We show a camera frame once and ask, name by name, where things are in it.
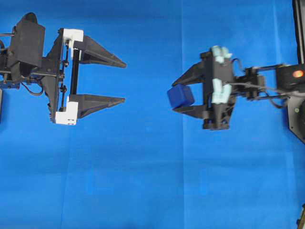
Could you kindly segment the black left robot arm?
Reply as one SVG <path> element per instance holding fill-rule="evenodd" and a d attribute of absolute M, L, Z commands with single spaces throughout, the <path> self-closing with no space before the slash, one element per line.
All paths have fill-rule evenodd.
<path fill-rule="evenodd" d="M 50 120 L 75 125 L 99 110 L 124 103 L 118 97 L 77 94 L 80 64 L 101 64 L 124 68 L 126 64 L 108 52 L 82 30 L 64 29 L 47 56 L 42 55 L 44 27 L 22 22 L 10 34 L 9 47 L 0 47 L 1 88 L 18 89 L 23 83 L 36 83 L 49 99 Z"/>

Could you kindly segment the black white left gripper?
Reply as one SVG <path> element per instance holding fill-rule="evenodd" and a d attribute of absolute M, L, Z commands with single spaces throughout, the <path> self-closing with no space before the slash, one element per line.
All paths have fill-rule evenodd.
<path fill-rule="evenodd" d="M 62 110 L 58 111 L 60 92 L 65 93 L 65 87 L 60 87 L 64 80 L 65 64 L 68 62 L 69 51 L 75 49 L 81 51 L 81 64 L 126 67 L 126 63 L 117 56 L 107 51 L 89 36 L 84 35 L 83 30 L 59 29 L 52 49 L 43 59 L 47 74 L 41 80 L 45 95 L 49 99 L 50 120 L 58 125 L 76 125 L 77 118 L 81 119 L 99 110 L 125 102 L 125 98 L 73 94 L 70 96 L 70 101 L 67 101 Z"/>

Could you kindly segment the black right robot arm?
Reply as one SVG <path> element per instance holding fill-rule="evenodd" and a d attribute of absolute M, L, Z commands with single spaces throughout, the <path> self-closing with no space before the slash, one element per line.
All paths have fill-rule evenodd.
<path fill-rule="evenodd" d="M 268 100 L 285 109 L 289 130 L 305 139 L 305 3 L 292 1 L 298 63 L 252 66 L 243 75 L 234 74 L 238 58 L 223 46 L 212 46 L 200 61 L 176 79 L 167 91 L 173 111 L 201 119 L 203 129 L 219 131 L 230 127 L 237 97 L 248 101 Z"/>

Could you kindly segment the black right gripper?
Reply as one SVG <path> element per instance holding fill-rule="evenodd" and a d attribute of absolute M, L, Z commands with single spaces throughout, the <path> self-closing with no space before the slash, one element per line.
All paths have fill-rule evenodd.
<path fill-rule="evenodd" d="M 203 104 L 173 108 L 173 111 L 203 119 L 203 129 L 225 130 L 234 110 L 232 54 L 223 46 L 213 46 L 202 53 L 202 61 L 192 65 L 172 83 L 172 87 L 204 83 Z"/>

